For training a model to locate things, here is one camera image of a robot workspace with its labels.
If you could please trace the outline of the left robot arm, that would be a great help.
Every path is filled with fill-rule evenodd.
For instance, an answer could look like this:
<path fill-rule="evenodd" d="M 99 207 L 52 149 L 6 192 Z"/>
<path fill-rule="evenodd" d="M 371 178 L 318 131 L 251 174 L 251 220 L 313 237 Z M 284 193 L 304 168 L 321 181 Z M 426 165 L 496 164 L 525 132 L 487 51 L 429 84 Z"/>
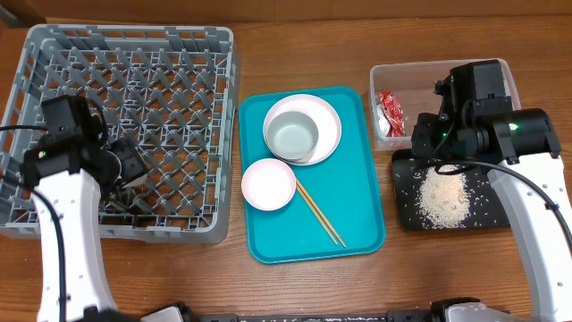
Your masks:
<path fill-rule="evenodd" d="M 24 155 L 23 180 L 40 225 L 43 285 L 39 321 L 129 321 L 105 276 L 99 203 L 118 186 L 141 184 L 148 169 L 135 145 L 108 148 L 75 138 L 42 138 Z"/>

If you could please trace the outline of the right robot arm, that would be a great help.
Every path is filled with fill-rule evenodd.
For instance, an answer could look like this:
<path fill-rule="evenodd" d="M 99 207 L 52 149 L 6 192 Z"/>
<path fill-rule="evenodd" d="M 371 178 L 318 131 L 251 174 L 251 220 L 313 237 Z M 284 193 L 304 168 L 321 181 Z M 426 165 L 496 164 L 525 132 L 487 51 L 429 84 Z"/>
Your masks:
<path fill-rule="evenodd" d="M 412 134 L 419 167 L 479 167 L 509 219 L 533 321 L 571 319 L 571 204 L 561 147 L 542 109 L 441 119 L 422 113 Z"/>

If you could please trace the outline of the grey-green bowl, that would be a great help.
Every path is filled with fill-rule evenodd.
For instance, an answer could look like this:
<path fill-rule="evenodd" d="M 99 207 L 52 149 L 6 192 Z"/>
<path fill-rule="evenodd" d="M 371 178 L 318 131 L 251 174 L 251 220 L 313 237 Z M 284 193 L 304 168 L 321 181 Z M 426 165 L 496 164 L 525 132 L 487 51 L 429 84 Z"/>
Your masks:
<path fill-rule="evenodd" d="M 319 130 L 307 114 L 288 111 L 265 120 L 264 136 L 268 148 L 277 157 L 295 161 L 315 150 Z"/>

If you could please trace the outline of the red snack wrapper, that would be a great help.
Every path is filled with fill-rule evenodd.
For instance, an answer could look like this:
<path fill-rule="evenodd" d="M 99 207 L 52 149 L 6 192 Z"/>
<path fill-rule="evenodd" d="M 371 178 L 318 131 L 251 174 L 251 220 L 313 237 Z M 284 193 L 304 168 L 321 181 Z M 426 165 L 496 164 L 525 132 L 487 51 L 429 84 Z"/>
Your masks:
<path fill-rule="evenodd" d="M 405 124 L 403 110 L 397 97 L 389 90 L 380 91 L 377 94 L 379 104 L 391 124 L 391 132 L 388 137 L 404 137 Z"/>

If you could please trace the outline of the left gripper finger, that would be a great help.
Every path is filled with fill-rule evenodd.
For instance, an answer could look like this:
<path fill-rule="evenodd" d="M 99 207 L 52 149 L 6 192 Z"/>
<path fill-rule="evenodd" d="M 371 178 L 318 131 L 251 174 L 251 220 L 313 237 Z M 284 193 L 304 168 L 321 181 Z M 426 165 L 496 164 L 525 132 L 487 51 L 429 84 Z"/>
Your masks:
<path fill-rule="evenodd" d="M 147 179 L 147 164 L 131 140 L 118 139 L 111 144 L 110 151 L 117 156 L 121 165 L 118 183 L 143 183 Z"/>
<path fill-rule="evenodd" d="M 153 207 L 142 188 L 116 188 L 105 199 L 107 214 L 152 215 Z"/>

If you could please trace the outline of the pink-white small bowl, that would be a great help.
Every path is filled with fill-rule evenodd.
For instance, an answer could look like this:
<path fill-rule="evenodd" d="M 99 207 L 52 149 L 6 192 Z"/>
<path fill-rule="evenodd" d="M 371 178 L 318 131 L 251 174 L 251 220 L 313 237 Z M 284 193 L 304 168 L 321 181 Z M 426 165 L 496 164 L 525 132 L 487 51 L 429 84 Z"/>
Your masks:
<path fill-rule="evenodd" d="M 285 207 L 296 191 L 291 168 L 275 158 L 264 158 L 250 165 L 242 176 L 241 192 L 247 203 L 259 210 Z"/>

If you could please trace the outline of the white tissue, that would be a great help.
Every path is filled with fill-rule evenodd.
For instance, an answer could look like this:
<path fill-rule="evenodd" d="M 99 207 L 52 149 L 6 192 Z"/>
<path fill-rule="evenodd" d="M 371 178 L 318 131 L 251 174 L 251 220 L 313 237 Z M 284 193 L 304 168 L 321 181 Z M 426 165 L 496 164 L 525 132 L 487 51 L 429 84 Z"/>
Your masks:
<path fill-rule="evenodd" d="M 388 121 L 381 104 L 376 106 L 376 113 L 378 115 L 378 127 L 380 133 L 382 136 L 388 137 L 391 132 L 391 124 Z"/>

